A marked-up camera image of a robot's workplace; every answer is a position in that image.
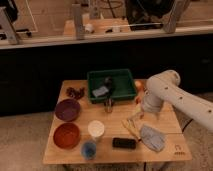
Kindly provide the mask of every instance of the cloth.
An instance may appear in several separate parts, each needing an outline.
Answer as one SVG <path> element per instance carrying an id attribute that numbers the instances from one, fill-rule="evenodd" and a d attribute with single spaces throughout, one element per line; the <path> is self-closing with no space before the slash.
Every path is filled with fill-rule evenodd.
<path id="1" fill-rule="evenodd" d="M 151 150 L 159 152 L 165 147 L 165 135 L 152 127 L 143 125 L 140 135 L 143 143 Z"/>
<path id="2" fill-rule="evenodd" d="M 92 94 L 93 94 L 95 97 L 104 96 L 104 95 L 106 95 L 107 93 L 109 93 L 109 89 L 108 89 L 106 86 L 101 86 L 101 87 L 99 87 L 98 89 L 95 89 L 95 90 L 92 91 Z"/>

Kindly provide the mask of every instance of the small blue container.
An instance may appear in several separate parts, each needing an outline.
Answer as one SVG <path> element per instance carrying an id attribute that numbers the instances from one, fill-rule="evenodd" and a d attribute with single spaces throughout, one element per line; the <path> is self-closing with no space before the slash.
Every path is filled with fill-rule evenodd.
<path id="1" fill-rule="evenodd" d="M 95 157 L 96 154 L 96 144 L 93 141 L 85 142 L 81 147 L 81 155 L 86 160 L 91 160 Z"/>

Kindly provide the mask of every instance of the bowl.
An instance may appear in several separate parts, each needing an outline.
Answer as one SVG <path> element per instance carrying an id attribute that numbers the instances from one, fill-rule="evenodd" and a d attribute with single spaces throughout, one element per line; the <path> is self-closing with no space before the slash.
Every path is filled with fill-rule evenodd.
<path id="1" fill-rule="evenodd" d="M 80 141 L 80 130 L 74 123 L 64 123 L 56 128 L 53 140 L 60 148 L 74 148 Z"/>
<path id="2" fill-rule="evenodd" d="M 80 104 L 75 99 L 65 99 L 55 107 L 55 115 L 65 122 L 75 120 L 80 112 Z"/>

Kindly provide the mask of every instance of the green plastic bin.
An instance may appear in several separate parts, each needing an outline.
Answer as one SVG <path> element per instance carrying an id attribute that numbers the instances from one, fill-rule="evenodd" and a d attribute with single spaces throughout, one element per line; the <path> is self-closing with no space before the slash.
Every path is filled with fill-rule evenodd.
<path id="1" fill-rule="evenodd" d="M 111 98 L 115 101 L 131 100 L 136 96 L 136 88 L 129 69 L 90 71 L 87 73 L 88 97 L 92 103 L 102 103 L 106 96 L 95 97 L 92 91 L 101 87 L 106 77 L 113 79 L 115 90 Z"/>

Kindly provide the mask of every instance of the black cabinet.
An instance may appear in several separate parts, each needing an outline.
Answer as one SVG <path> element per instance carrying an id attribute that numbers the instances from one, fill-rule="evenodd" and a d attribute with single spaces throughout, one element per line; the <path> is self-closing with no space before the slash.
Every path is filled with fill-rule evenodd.
<path id="1" fill-rule="evenodd" d="M 175 69 L 181 88 L 213 91 L 213 35 L 0 50 L 0 115 L 54 110 L 61 83 L 129 68 L 134 78 Z"/>

